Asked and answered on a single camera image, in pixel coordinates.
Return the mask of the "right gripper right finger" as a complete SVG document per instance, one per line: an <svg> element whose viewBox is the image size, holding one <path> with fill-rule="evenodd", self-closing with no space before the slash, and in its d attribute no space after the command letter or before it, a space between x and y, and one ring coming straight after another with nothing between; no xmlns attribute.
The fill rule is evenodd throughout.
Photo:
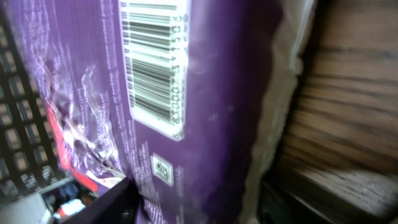
<svg viewBox="0 0 398 224"><path fill-rule="evenodd" d="M286 201L271 185L261 184L257 214L260 224L308 224L314 216L303 206Z"/></svg>

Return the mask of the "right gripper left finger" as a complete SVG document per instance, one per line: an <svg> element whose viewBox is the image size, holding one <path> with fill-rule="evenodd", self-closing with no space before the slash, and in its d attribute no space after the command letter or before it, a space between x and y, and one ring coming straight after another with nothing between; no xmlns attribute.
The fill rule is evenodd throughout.
<svg viewBox="0 0 398 224"><path fill-rule="evenodd" d="M138 205L137 187L123 179L63 224L135 224Z"/></svg>

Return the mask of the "purple Carefree pad pack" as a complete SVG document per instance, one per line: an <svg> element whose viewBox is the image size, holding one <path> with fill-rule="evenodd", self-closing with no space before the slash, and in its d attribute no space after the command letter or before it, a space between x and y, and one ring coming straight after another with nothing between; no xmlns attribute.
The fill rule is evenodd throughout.
<svg viewBox="0 0 398 224"><path fill-rule="evenodd" d="M135 223L259 223L316 0L2 1L60 165Z"/></svg>

